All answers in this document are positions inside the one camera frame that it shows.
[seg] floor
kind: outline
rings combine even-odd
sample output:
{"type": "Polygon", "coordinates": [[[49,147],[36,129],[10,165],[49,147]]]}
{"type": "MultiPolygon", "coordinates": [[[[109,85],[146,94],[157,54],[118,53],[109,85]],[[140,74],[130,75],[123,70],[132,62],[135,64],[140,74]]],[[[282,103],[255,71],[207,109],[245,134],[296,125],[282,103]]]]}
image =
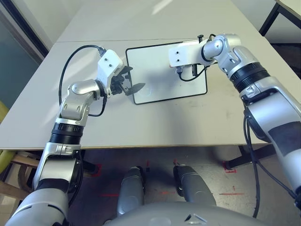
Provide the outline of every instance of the floor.
{"type": "MultiPolygon", "coordinates": [[[[234,171],[225,170],[223,160],[238,157],[237,146],[174,147],[89,150],[85,160],[99,164],[95,177],[84,178],[78,197],[70,208],[69,220],[76,226],[101,226],[116,217],[121,180],[131,166],[146,172],[145,203],[174,202],[177,195],[173,179],[174,161],[192,166],[205,180],[217,205],[251,216],[255,207],[255,183],[251,164],[234,171]]],[[[276,156],[262,163],[287,184],[276,156]]],[[[293,200],[259,169],[261,205],[258,219],[274,226],[301,225],[293,200]]]]}
{"type": "Polygon", "coordinates": [[[272,44],[272,47],[301,79],[301,43],[272,44]]]}

